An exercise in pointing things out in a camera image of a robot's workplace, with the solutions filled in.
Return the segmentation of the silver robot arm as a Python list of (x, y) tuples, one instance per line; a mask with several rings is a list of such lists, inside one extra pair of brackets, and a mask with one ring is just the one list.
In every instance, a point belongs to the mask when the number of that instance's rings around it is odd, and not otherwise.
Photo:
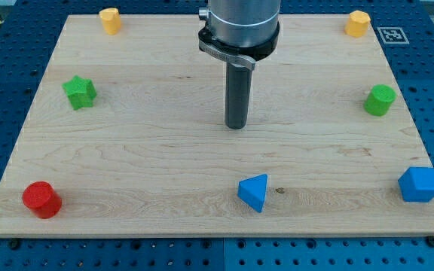
[(280, 31), (280, 0), (209, 0), (199, 9), (205, 22), (198, 32), (199, 49), (245, 68), (272, 54)]

